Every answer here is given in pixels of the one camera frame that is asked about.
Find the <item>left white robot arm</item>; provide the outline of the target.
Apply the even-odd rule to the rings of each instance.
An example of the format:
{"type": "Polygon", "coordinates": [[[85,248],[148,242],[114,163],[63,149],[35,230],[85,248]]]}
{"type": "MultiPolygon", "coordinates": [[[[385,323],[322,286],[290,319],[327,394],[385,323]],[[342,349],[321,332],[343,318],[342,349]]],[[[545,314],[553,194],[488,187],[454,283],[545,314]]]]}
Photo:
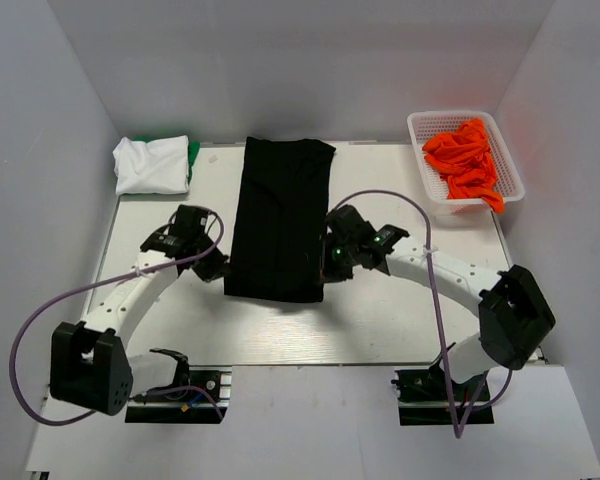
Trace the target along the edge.
{"type": "Polygon", "coordinates": [[[191,387],[187,357],[167,348],[131,356],[135,330],[159,297],[186,270],[204,282],[225,275],[228,258],[209,236],[218,214],[181,205],[139,248],[130,271],[81,320],[61,323],[51,338],[50,394],[106,415],[118,414],[138,395],[185,396],[191,387]]]}

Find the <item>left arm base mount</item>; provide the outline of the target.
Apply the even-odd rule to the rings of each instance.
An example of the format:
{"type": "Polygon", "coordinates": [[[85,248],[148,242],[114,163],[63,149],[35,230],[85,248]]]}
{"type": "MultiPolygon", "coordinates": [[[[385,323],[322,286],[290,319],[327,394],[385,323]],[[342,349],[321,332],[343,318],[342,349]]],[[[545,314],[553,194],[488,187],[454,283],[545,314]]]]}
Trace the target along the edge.
{"type": "Polygon", "coordinates": [[[125,411],[127,424],[218,425],[227,413],[231,367],[190,367],[176,391],[150,391],[133,397],[125,411]]]}

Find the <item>white folded t-shirt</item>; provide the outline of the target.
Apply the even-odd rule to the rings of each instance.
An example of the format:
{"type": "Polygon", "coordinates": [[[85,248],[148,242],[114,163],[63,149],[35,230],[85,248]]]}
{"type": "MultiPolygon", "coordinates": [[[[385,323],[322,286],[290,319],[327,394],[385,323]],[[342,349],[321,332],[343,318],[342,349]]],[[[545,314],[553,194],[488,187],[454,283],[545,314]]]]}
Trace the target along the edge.
{"type": "Polygon", "coordinates": [[[113,150],[116,195],[188,192],[188,147],[186,135],[150,142],[122,138],[113,150]]]}

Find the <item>green folded t-shirt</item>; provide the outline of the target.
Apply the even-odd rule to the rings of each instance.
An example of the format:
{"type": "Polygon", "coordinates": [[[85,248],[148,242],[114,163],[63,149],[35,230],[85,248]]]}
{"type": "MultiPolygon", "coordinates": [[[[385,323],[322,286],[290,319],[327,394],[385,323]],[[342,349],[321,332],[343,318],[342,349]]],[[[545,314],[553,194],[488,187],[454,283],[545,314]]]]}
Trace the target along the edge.
{"type": "MultiPolygon", "coordinates": [[[[153,136],[147,136],[147,135],[136,135],[135,137],[133,137],[133,140],[149,143],[149,142],[156,141],[157,138],[153,137],[153,136]]],[[[188,162],[187,181],[188,181],[188,183],[191,183],[191,180],[193,178],[193,167],[194,167],[196,158],[199,154],[200,148],[201,148],[201,144],[198,141],[189,141],[189,144],[187,147],[187,162],[188,162]]]]}

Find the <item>orange crumpled t-shirt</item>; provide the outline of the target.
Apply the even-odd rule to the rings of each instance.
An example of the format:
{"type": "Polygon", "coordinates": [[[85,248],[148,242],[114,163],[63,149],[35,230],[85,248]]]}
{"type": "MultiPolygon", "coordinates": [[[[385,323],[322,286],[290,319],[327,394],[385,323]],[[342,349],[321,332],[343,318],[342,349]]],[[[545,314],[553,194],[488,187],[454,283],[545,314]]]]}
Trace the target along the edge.
{"type": "Polygon", "coordinates": [[[484,122],[463,122],[453,132],[441,132],[422,147],[425,161],[448,188],[448,200],[480,199],[495,213],[505,211],[503,196],[495,191],[498,174],[484,122]]]}

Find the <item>white plastic mesh basket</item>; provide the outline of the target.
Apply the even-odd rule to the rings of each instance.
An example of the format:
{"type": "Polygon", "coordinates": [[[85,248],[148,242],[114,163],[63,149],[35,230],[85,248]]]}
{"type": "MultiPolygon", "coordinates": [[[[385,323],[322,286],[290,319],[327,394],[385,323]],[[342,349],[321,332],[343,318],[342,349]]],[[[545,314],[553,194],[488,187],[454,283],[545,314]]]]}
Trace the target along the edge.
{"type": "Polygon", "coordinates": [[[425,143],[436,134],[456,131],[463,122],[475,118],[483,122],[491,148],[498,176],[494,190],[502,195],[505,203],[516,202],[524,197],[525,189],[517,168],[503,136],[490,114],[472,110],[415,112],[407,117],[408,131],[428,198],[428,211],[434,215],[465,214],[490,210],[488,204],[479,198],[449,199],[447,183],[425,160],[425,152],[422,150],[425,143]]]}

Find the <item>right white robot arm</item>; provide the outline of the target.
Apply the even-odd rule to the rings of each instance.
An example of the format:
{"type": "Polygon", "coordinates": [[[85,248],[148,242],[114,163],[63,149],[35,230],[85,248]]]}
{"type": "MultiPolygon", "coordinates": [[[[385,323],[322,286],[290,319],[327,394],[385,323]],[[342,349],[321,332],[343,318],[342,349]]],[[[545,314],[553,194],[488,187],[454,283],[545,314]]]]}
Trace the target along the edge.
{"type": "Polygon", "coordinates": [[[351,205],[326,217],[321,274],[324,282],[349,280],[356,267],[411,281],[472,313],[479,330],[447,347],[423,382],[452,399],[469,381],[495,367],[518,371],[556,325],[533,274],[514,265],[507,271],[478,267],[426,248],[394,225],[375,229],[351,205]]]}

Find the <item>black t-shirt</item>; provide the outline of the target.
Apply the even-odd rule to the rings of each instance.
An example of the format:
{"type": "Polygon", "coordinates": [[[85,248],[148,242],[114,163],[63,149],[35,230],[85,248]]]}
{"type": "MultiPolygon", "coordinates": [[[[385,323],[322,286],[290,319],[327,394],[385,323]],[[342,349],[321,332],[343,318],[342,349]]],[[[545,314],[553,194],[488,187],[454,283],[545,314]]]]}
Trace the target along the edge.
{"type": "Polygon", "coordinates": [[[323,300],[321,236],[335,152],[315,139],[246,139],[225,295],[323,300]]]}

